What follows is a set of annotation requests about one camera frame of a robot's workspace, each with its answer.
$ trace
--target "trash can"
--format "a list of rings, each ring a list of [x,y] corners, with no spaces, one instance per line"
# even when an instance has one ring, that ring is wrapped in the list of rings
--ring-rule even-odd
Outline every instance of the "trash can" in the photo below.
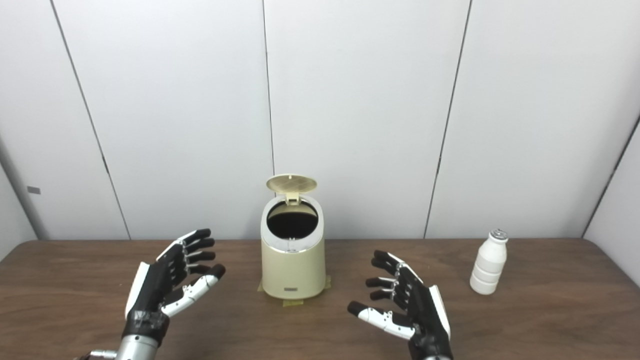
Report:
[[[267,187],[278,196],[262,212],[262,288],[272,297],[314,297],[326,282],[324,216],[320,204],[306,194],[315,180],[295,174],[273,176]]]

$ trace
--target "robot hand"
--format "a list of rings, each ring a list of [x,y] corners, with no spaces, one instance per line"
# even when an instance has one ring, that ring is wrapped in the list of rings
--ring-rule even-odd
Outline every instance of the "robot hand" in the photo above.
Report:
[[[155,263],[140,263],[127,299],[120,349],[94,350],[80,360],[154,360],[169,318],[196,302],[225,274],[220,264],[208,267],[197,263],[216,257],[213,252],[201,251],[213,246],[210,235],[209,229],[192,231],[172,242]],[[202,276],[178,287],[189,274]]]
[[[367,287],[381,287],[371,293],[371,300],[390,299],[406,315],[356,301],[349,303],[348,311],[385,332],[407,339],[413,360],[453,360],[449,346],[451,330],[438,286],[427,288],[409,265],[388,252],[376,250],[373,256],[371,265],[394,277],[367,279]]]

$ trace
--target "yellow tape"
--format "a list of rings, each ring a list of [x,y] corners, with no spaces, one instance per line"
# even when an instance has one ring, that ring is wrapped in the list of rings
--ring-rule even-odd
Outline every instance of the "yellow tape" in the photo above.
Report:
[[[304,300],[283,300],[282,307],[303,305],[304,303]]]
[[[324,289],[326,290],[330,288],[331,288],[331,276],[327,275],[326,279],[324,280]],[[264,292],[264,288],[262,287],[262,280],[260,280],[260,284],[258,285],[257,291]],[[304,300],[283,300],[282,307],[304,305],[304,303],[305,303]]]

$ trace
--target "table surface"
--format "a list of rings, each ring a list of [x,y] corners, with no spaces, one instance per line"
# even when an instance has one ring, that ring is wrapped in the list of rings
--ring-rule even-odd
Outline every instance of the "table surface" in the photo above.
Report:
[[[464,359],[640,359],[640,289],[592,243],[514,239],[498,290],[468,279],[482,240],[328,240],[332,287],[304,305],[258,292],[260,243],[218,241],[222,280],[172,319],[157,359],[410,359],[405,340],[346,311],[371,304],[374,249],[440,287]],[[140,261],[168,241],[31,241],[0,262],[0,359],[71,360],[116,349]],[[377,306],[394,309],[389,300]]]

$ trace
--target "bin opening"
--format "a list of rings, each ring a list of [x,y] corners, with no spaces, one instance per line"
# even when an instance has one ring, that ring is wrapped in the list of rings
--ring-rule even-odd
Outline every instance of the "bin opening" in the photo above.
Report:
[[[287,205],[284,201],[274,206],[267,215],[267,227],[275,236],[286,240],[306,238],[316,230],[316,209],[306,201],[300,205]]]

